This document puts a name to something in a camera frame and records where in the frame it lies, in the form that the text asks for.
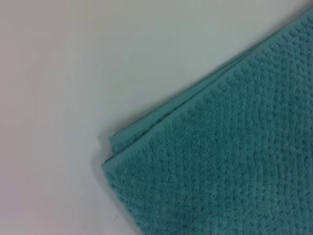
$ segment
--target folded towel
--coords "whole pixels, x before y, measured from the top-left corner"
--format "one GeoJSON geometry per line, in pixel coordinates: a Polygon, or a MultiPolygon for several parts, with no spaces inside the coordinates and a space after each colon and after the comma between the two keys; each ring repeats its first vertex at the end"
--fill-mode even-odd
{"type": "Polygon", "coordinates": [[[313,9],[111,143],[145,235],[313,234],[313,9]]]}

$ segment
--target white background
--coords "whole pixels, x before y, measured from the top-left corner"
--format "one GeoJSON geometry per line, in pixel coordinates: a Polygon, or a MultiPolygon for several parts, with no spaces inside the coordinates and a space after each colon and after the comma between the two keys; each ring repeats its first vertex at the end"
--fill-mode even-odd
{"type": "Polygon", "coordinates": [[[108,136],[309,2],[1,0],[0,234],[138,234],[100,169],[108,136]]]}

